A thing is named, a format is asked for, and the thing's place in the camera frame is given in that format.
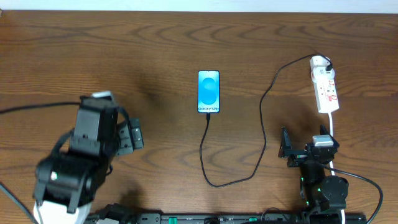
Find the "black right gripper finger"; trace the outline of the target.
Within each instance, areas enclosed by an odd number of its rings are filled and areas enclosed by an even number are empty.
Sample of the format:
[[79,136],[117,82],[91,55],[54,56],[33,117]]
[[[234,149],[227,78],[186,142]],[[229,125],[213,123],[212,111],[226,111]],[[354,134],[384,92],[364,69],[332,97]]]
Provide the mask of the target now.
[[290,142],[289,134],[286,127],[282,127],[281,131],[281,143],[279,148],[278,157],[289,157],[292,153],[292,144]]
[[336,141],[336,139],[331,135],[331,131],[329,131],[327,128],[326,128],[326,126],[325,125],[320,125],[320,134],[321,135],[326,135],[326,134],[328,134],[328,135],[330,135],[331,136],[331,138],[332,138],[332,140],[333,140],[333,142],[334,142],[334,144],[333,144],[333,146],[339,146],[339,143]]

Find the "blue Galaxy smartphone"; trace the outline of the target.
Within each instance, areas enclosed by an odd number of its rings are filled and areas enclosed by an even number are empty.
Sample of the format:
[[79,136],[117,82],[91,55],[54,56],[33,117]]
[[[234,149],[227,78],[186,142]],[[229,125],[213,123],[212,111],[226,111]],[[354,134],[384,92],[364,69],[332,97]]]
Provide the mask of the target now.
[[199,113],[220,112],[220,72],[200,70],[197,82],[197,111]]

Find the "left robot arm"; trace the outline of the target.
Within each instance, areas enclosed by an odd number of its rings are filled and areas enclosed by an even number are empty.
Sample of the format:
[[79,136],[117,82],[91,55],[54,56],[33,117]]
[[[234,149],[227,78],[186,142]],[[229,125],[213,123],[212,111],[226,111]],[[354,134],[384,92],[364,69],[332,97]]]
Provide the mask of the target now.
[[38,223],[84,223],[116,156],[142,149],[139,119],[106,91],[81,96],[75,127],[60,137],[35,171]]

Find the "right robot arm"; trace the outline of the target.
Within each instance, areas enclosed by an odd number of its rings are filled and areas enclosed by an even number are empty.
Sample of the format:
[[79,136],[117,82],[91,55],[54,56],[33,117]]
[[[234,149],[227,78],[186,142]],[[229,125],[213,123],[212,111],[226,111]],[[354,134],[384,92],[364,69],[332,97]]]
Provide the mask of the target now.
[[294,149],[287,128],[282,128],[278,157],[287,159],[287,167],[300,169],[300,196],[308,206],[301,214],[305,223],[346,223],[349,183],[345,178],[325,174],[339,146],[321,125],[320,134],[313,136],[304,149]]

